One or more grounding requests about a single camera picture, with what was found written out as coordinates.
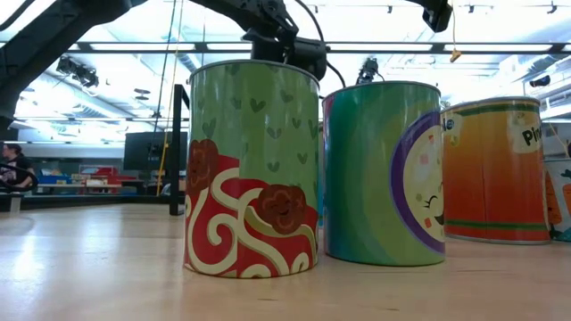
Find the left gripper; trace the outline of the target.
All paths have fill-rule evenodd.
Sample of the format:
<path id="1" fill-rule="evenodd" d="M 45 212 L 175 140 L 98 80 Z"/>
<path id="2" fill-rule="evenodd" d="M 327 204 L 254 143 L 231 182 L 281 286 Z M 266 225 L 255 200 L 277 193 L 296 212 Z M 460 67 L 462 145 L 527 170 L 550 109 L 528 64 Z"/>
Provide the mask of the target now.
<path id="1" fill-rule="evenodd" d="M 327 46 L 317 39 L 298 37 L 295 30 L 250 28 L 243 40 L 252 43 L 251 58 L 305 70 L 317 80 L 327 71 Z"/>

